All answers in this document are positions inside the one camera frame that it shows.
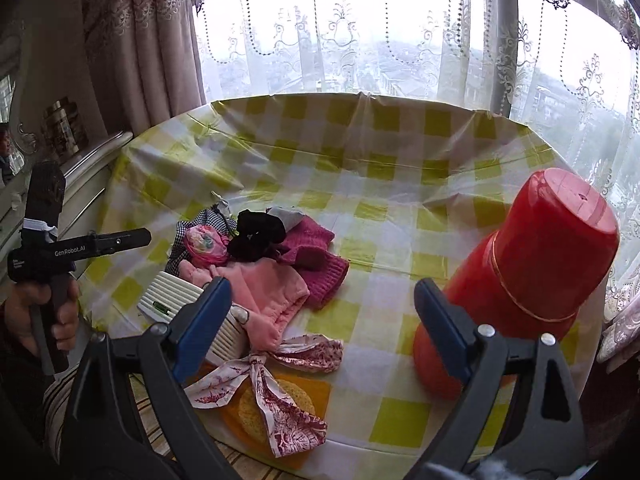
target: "red bucket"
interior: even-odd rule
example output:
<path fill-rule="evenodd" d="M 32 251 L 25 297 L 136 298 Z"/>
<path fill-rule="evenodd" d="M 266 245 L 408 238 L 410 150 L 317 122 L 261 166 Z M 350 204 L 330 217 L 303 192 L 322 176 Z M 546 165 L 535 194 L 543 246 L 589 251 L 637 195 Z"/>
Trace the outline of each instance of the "red bucket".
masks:
<path fill-rule="evenodd" d="M 537 171 L 520 189 L 503 226 L 482 240 L 444 288 L 477 324 L 507 337 L 562 339 L 581 304 L 609 272 L 618 224 L 606 200 L 579 176 Z M 454 399 L 462 388 L 447 375 L 422 325 L 414 362 L 432 394 Z"/>

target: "clothing pile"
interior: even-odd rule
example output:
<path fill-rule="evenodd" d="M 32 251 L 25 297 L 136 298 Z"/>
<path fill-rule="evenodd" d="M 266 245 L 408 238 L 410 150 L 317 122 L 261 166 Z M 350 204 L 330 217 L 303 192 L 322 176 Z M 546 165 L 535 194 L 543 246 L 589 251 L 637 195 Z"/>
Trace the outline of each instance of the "clothing pile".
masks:
<path fill-rule="evenodd" d="M 232 301 L 246 312 L 236 319 L 246 330 L 250 353 L 224 363 L 186 393 L 195 408 L 220 408 L 250 377 L 255 406 L 242 395 L 240 422 L 245 433 L 268 444 L 276 457 L 311 450 L 326 439 L 326 423 L 316 416 L 309 396 L 274 379 L 264 364 L 274 360 L 325 373 L 340 365 L 341 341 L 319 334 L 282 340 L 303 306 L 324 307 L 344 281 L 349 262 L 329 252 L 333 239 L 334 233 L 301 211 L 244 210 L 236 220 L 222 201 L 193 221 L 178 223 L 164 270 L 201 288 L 216 277 L 231 283 Z M 256 417 L 261 421 L 257 429 L 251 422 Z"/>

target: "checkered tablecloth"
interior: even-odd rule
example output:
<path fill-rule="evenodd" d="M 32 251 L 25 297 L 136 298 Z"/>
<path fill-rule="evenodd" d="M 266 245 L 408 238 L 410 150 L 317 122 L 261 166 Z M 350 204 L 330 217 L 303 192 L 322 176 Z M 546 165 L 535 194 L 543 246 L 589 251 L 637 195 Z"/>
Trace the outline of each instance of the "checkered tablecloth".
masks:
<path fill-rule="evenodd" d="M 307 94 L 216 102 L 153 127 L 126 146 L 110 183 L 102 231 L 146 226 L 148 248 L 93 261 L 81 305 L 111 336 L 139 333 L 136 303 L 166 262 L 179 219 L 210 205 L 235 212 L 296 206 L 335 232 L 351 261 L 336 298 L 302 310 L 288 334 L 345 342 L 332 385 L 328 442 L 301 476 L 399 479 L 452 407 L 431 398 L 412 364 L 415 281 L 443 285 L 504 220 L 532 171 L 564 162 L 525 126 L 486 112 L 364 94 Z M 562 348 L 578 387 L 590 369 L 601 313 L 585 309 Z M 503 389 L 477 452 L 506 414 Z M 207 410 L 216 438 L 245 450 Z"/>

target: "wall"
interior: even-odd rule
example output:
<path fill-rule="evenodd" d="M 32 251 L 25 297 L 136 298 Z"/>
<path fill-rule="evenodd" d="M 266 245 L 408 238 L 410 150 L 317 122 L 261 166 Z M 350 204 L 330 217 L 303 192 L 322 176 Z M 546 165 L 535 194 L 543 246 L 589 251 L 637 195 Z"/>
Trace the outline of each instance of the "wall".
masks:
<path fill-rule="evenodd" d="M 25 131 L 39 131 L 45 108 L 68 96 L 90 142 L 106 137 L 84 53 L 81 0 L 21 0 L 15 16 L 31 26 L 33 37 L 20 105 Z"/>

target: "pink scrunchie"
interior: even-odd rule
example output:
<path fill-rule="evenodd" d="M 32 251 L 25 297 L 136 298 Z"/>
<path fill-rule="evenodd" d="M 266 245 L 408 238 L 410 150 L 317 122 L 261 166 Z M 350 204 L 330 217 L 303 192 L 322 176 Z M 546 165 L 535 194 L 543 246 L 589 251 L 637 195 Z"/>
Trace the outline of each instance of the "pink scrunchie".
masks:
<path fill-rule="evenodd" d="M 210 265 L 224 265 L 229 259 L 226 245 L 229 238 L 220 235 L 209 225 L 196 225 L 187 229 L 184 234 L 184 246 L 191 255 L 191 263 L 195 267 L 204 268 Z"/>

